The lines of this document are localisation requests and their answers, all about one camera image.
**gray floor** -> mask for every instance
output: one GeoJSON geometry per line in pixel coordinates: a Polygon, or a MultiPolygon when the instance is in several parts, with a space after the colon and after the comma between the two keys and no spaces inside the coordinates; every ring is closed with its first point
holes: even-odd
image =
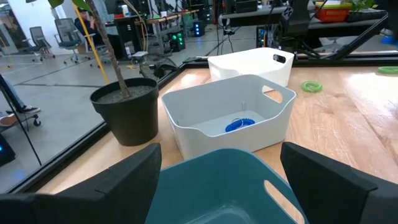
{"type": "MultiPolygon", "coordinates": [[[[241,27],[230,37],[235,52],[255,47],[255,30],[255,27],[241,27]]],[[[222,36],[223,31],[219,30],[218,34],[220,42],[226,40],[218,47],[219,54],[221,48],[223,54],[231,53],[231,44],[226,36],[222,36]]],[[[338,42],[346,44],[353,38],[345,37],[338,42]]],[[[381,45],[380,38],[380,36],[373,37],[359,49],[395,50],[395,47],[381,45]]],[[[170,57],[177,65],[189,57],[217,55],[218,41],[214,26],[208,26],[204,36],[188,37],[185,41],[186,49],[173,53],[170,57]]],[[[96,65],[94,60],[77,65],[69,62],[64,65],[63,60],[67,57],[68,55],[59,55],[43,63],[33,62],[33,56],[29,55],[0,58],[0,73],[10,80],[27,105],[39,106],[42,109],[39,113],[41,126],[33,126],[31,119],[24,123],[24,126],[29,126],[29,137],[43,163],[102,121],[89,101],[90,94],[105,84],[100,69],[96,66],[90,67],[91,63],[96,65]]],[[[141,77],[138,70],[127,68],[126,65],[120,64],[125,78],[141,77]]],[[[111,82],[116,81],[112,67],[107,64],[104,65],[104,69],[111,82]]],[[[0,111],[8,109],[4,97],[0,97],[0,105],[0,111]]],[[[39,168],[39,163],[21,127],[14,126],[4,131],[2,135],[15,150],[17,157],[0,167],[0,193],[39,168]]]]}

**white wall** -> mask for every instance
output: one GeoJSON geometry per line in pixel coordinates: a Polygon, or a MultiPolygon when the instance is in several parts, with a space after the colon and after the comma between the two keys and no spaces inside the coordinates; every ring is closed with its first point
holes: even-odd
{"type": "Polygon", "coordinates": [[[65,13],[66,18],[72,18],[73,20],[77,18],[75,9],[72,6],[71,0],[65,0],[61,5],[65,13]]]}
{"type": "Polygon", "coordinates": [[[37,0],[36,2],[26,3],[23,0],[8,1],[14,12],[19,25],[24,31],[26,38],[31,39],[29,28],[41,26],[47,42],[52,46],[53,54],[69,54],[70,50],[60,49],[54,35],[57,34],[54,17],[51,13],[51,6],[48,0],[37,0]]]}

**teal plastic bin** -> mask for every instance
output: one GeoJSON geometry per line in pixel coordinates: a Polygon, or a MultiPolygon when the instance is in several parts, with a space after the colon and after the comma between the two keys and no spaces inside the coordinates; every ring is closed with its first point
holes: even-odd
{"type": "Polygon", "coordinates": [[[267,193],[279,190],[305,219],[288,183],[254,154],[220,149],[160,172],[146,224],[295,223],[267,193]]]}

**potting soil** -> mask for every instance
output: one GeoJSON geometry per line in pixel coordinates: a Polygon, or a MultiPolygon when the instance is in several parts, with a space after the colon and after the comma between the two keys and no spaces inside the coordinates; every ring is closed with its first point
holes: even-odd
{"type": "Polygon", "coordinates": [[[103,97],[98,99],[97,102],[98,103],[119,103],[122,101],[131,100],[131,99],[140,97],[142,95],[145,95],[145,94],[149,93],[151,90],[153,90],[153,88],[154,87],[152,87],[152,86],[131,86],[131,87],[127,88],[130,93],[129,98],[123,98],[122,91],[116,90],[112,93],[104,95],[103,97]]]}

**plant stem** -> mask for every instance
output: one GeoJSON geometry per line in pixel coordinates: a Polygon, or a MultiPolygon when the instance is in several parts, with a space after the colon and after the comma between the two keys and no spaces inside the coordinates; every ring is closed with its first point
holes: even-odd
{"type": "Polygon", "coordinates": [[[116,57],[114,56],[114,51],[113,47],[111,45],[111,42],[108,39],[108,35],[106,34],[105,27],[101,21],[100,14],[97,11],[97,8],[95,8],[94,1],[93,0],[86,0],[87,5],[91,8],[91,11],[93,13],[93,17],[95,20],[95,26],[98,30],[98,32],[102,36],[102,40],[104,41],[104,44],[109,52],[109,56],[111,58],[112,66],[114,69],[114,72],[116,73],[116,77],[118,78],[120,90],[122,92],[123,98],[128,98],[130,97],[130,93],[127,89],[126,83],[124,82],[122,73],[120,71],[120,67],[118,65],[118,61],[116,60],[116,57]]]}

